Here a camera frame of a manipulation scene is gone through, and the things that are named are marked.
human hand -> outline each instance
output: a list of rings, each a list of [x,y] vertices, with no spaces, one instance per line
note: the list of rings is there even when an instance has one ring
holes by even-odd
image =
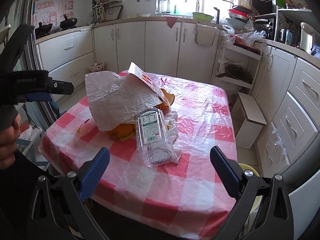
[[[16,139],[20,136],[21,116],[14,119],[13,124],[8,129],[0,132],[0,169],[7,169],[14,164],[13,153],[17,149]]]

white bowl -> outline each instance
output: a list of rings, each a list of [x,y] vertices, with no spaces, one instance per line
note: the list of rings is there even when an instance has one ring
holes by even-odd
[[[151,15],[151,13],[138,13],[137,16],[138,17],[149,17]]]
[[[232,28],[234,28],[238,31],[242,31],[245,27],[244,22],[236,20],[236,19],[227,18],[226,21],[229,26],[231,26]]]

kettle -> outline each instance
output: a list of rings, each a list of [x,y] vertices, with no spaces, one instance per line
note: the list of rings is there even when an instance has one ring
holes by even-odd
[[[307,23],[301,23],[300,48],[311,54],[313,45],[320,45],[320,35]]]

yellow bucket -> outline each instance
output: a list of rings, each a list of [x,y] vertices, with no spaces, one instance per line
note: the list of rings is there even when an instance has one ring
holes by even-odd
[[[251,166],[249,166],[249,165],[247,165],[247,164],[243,164],[243,163],[239,163],[239,166],[240,166],[244,171],[245,171],[245,170],[250,170],[250,171],[252,171],[256,176],[259,177],[259,173],[257,173],[257,171],[256,171],[254,168],[252,168]],[[262,199],[262,196],[256,196],[256,199],[254,200],[254,203],[253,203],[253,205],[252,205],[252,208],[251,208],[250,213],[252,213],[253,211],[255,211],[255,210],[258,208],[261,199]]]

table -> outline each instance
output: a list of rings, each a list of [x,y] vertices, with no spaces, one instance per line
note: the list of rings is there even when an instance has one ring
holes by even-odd
[[[218,145],[236,160],[235,135],[228,99],[221,88],[148,74],[176,99],[182,149],[179,164],[147,168],[136,150],[135,138],[120,143],[98,130],[87,98],[59,118],[43,136],[39,150],[62,174],[77,170],[101,147],[111,154],[93,200],[133,220],[188,239],[210,239],[224,222],[235,200],[230,198],[213,166],[210,149]]]

